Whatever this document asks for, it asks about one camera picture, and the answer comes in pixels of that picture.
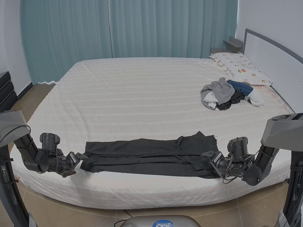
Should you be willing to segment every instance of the gray fleece sweater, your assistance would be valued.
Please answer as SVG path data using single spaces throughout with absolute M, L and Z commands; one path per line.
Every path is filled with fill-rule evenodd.
M 219 81 L 213 81 L 210 84 L 205 85 L 200 94 L 201 102 L 209 109 L 215 110 L 208 106 L 208 102 L 204 101 L 206 95 L 210 92 L 213 92 L 214 96 L 218 100 L 218 104 L 226 103 L 235 93 L 235 89 L 230 85 L 225 78 L 220 78 Z

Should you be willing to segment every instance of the black pants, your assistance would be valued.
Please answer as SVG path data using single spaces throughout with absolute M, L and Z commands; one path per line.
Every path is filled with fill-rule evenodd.
M 207 151 L 218 151 L 213 135 L 200 131 L 176 140 L 147 140 L 87 142 L 81 164 L 88 172 L 126 172 L 165 176 L 199 176 L 217 178 L 206 157 Z

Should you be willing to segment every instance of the clothing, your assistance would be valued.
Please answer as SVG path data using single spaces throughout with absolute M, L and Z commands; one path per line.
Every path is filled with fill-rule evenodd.
M 247 96 L 254 89 L 250 85 L 243 83 L 243 82 L 228 80 L 227 83 L 232 85 L 233 88 L 239 89 L 241 91 L 241 93 L 243 93 L 244 96 Z
M 204 98 L 205 102 L 208 102 L 208 106 L 211 108 L 214 108 L 215 110 L 219 110 L 218 108 L 216 108 L 217 106 L 217 102 L 218 100 L 216 99 L 216 97 L 214 96 L 213 92 L 209 92 L 205 98 Z
M 227 83 L 225 78 L 220 78 L 218 81 L 213 81 L 210 84 L 205 85 L 201 89 L 201 102 L 209 109 L 215 110 L 208 106 L 208 102 L 204 101 L 206 95 L 210 92 L 213 92 L 215 98 L 218 100 L 218 105 L 226 103 L 235 93 L 235 90 L 232 85 Z
M 115 142 L 87 142 L 81 164 L 88 172 L 126 172 L 165 176 L 217 178 L 207 157 L 201 154 L 218 151 L 213 135 L 200 131 L 176 140 L 137 139 Z
M 235 93 L 230 98 L 230 100 L 228 102 L 220 104 L 220 105 L 218 105 L 218 103 L 217 103 L 217 108 L 219 110 L 226 110 L 226 109 L 229 109 L 232 104 L 240 103 L 241 100 L 244 100 L 244 95 L 243 95 L 243 93 L 241 93 L 241 91 L 239 89 L 235 88 Z
M 263 108 L 264 107 L 264 99 L 258 92 L 256 88 L 252 90 L 247 96 L 245 96 L 246 101 L 250 101 L 250 103 L 256 107 Z

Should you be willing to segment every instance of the white label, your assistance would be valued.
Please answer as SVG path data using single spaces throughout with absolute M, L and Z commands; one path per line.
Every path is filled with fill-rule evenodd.
M 76 159 L 74 158 L 73 154 L 70 153 L 69 155 L 71 156 L 71 158 L 73 159 L 73 161 L 76 163 L 77 161 L 76 161 Z
M 216 158 L 214 159 L 214 163 L 216 163 L 217 160 L 219 160 L 220 156 L 222 156 L 222 153 L 221 153 L 221 152 L 220 152 L 220 153 L 216 156 Z

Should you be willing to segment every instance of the mattress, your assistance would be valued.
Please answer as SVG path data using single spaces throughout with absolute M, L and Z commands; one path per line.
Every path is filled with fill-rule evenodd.
M 291 113 L 266 86 L 258 86 L 264 108 L 246 101 L 226 111 L 212 111 L 201 103 L 200 90 L 225 71 L 212 59 L 114 58 L 76 63 L 54 86 L 28 122 L 41 147 L 43 132 L 58 134 L 64 154 L 83 153 L 86 141 L 148 138 L 176 139 L 201 131 L 218 137 L 227 155 L 230 139 L 246 136 L 249 153 L 260 148 L 266 122 Z M 224 202 L 289 177 L 291 152 L 280 150 L 271 173 L 257 186 L 241 179 L 156 176 L 117 172 L 85 172 L 62 178 L 53 172 L 28 171 L 14 146 L 13 170 L 34 191 L 78 206 L 100 209 L 139 209 L 199 206 Z

